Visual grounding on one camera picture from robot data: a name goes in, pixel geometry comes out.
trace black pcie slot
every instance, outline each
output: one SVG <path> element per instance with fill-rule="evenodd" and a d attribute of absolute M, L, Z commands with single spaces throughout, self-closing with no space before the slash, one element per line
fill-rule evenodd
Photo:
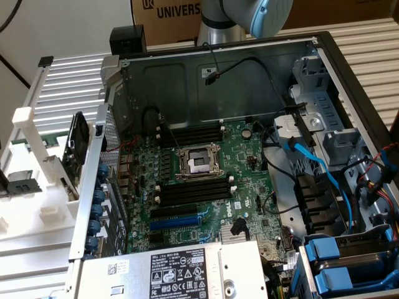
<path fill-rule="evenodd" d="M 198 208 L 195 204 L 181 206 L 181 207 L 169 207 L 166 209 L 151 210 L 150 218 L 161 218 L 161 217 L 172 217 L 172 216 L 185 216 L 197 214 Z"/>

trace black ram slot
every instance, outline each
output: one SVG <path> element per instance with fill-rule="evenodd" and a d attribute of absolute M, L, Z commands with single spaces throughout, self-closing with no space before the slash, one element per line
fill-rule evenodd
<path fill-rule="evenodd" d="M 211 143 L 222 141 L 223 134 L 221 126 L 211 126 L 204 128 L 187 128 L 173 130 L 173 135 L 180 146 L 196 145 L 201 143 Z M 169 130 L 163 130 L 161 133 L 161 146 L 169 148 L 176 145 L 176 141 Z"/>
<path fill-rule="evenodd" d="M 217 126 L 205 126 L 205 127 L 199 127 L 199 128 L 187 128 L 187 129 L 175 129 L 173 130 L 173 134 L 179 135 L 179 134 L 192 134 L 192 133 L 209 133 L 209 132 L 213 132 L 213 133 L 219 133 L 220 132 L 220 125 Z"/>
<path fill-rule="evenodd" d="M 212 143 L 217 141 L 222 141 L 222 134 L 211 135 L 208 137 L 200 136 L 187 136 L 184 138 L 176 137 L 176 141 L 179 146 L 188 146 L 188 145 L 200 145 L 202 143 Z M 176 141 L 173 138 L 168 138 L 167 140 L 161 140 L 162 148 L 172 148 L 176 146 Z"/>
<path fill-rule="evenodd" d="M 198 209 L 196 204 L 190 204 L 187 206 L 181 207 L 172 207 L 167 209 L 156 209 L 152 210 L 150 213 L 150 218 L 161 218 L 161 217 L 172 217 L 172 216 L 185 216 L 185 215 L 192 215 L 197 214 Z"/>
<path fill-rule="evenodd" d="M 193 202 L 205 202 L 205 201 L 218 201 L 221 199 L 227 199 L 230 198 L 231 194 L 229 192 L 224 192 L 220 194 L 213 194 L 212 196 L 196 196 L 196 197 L 182 197 L 180 199 L 173 199 L 173 198 L 168 198 L 161 200 L 161 206 L 168 207 L 168 206 L 178 206 L 180 204 L 191 204 Z"/>
<path fill-rule="evenodd" d="M 180 188 L 173 188 L 169 189 L 166 186 L 161 189 L 162 195 L 167 194 L 186 194 L 187 192 L 204 192 L 207 190 L 214 190 L 214 189 L 222 189 L 222 188 L 229 188 L 230 185 L 227 182 L 220 182 L 217 184 L 212 185 L 204 185 L 204 186 L 185 186 L 185 184 L 179 184 L 174 186 L 181 186 Z"/>
<path fill-rule="evenodd" d="M 177 206 L 231 197 L 230 183 L 226 178 L 161 187 L 161 206 Z"/>

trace metal grill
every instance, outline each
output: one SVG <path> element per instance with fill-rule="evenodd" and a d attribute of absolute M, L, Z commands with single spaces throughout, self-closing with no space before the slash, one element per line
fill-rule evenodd
<path fill-rule="evenodd" d="M 107 140 L 107 152 L 101 153 L 101 160 L 109 167 L 113 167 L 115 172 L 118 173 L 119 154 L 120 150 L 115 149 L 120 146 L 120 139 L 113 118 L 112 108 L 110 107 L 107 112 L 107 125 L 105 126 L 105 139 Z"/>

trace ram slot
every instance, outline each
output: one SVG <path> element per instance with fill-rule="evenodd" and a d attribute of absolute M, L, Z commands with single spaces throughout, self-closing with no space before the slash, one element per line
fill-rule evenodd
<path fill-rule="evenodd" d="M 179 146 L 187 146 L 223 140 L 223 132 L 220 125 L 205 128 L 177 129 L 173 130 L 173 136 L 169 130 L 163 130 L 161 133 L 161 147 L 174 147 L 176 146 L 176 141 Z"/>

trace warning label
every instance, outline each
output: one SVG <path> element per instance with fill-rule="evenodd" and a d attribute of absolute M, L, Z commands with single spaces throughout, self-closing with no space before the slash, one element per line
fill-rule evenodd
<path fill-rule="evenodd" d="M 151 256 L 150 299 L 206 299 L 205 249 Z"/>

